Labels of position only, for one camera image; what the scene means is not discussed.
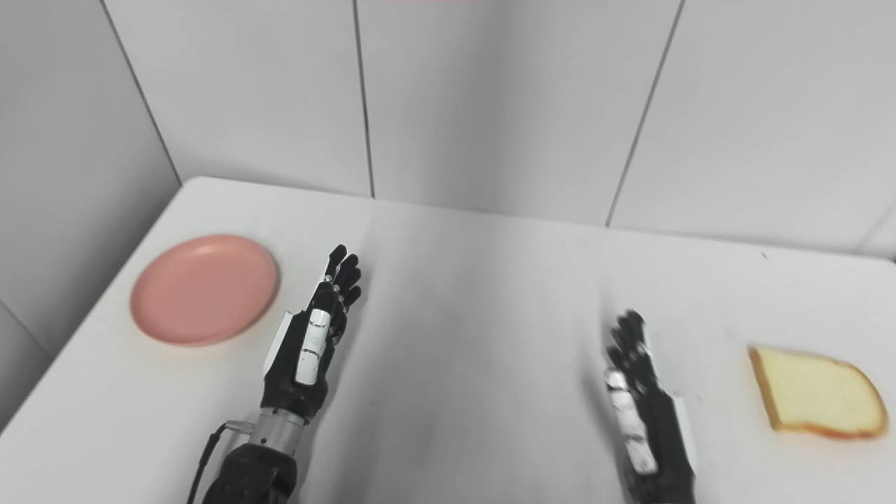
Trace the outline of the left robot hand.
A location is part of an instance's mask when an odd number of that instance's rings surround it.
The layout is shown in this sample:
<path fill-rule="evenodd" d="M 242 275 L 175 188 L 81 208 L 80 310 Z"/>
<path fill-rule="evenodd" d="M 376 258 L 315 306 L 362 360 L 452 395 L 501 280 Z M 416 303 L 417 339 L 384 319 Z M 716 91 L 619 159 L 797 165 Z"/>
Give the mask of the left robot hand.
<path fill-rule="evenodd" d="M 288 412 L 310 424 L 326 401 L 326 374 L 361 297 L 359 258 L 339 244 L 330 252 L 307 306 L 287 312 L 265 360 L 260 407 Z"/>

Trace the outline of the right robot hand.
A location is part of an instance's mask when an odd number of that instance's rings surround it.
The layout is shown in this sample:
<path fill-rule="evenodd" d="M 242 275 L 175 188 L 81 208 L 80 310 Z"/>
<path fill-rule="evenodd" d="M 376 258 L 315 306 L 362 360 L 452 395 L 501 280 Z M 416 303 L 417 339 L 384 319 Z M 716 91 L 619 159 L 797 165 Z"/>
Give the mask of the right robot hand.
<path fill-rule="evenodd" d="M 645 319 L 615 319 L 603 379 L 621 441 L 619 470 L 631 503 L 694 503 L 697 470 L 689 453 L 684 403 L 656 373 Z"/>

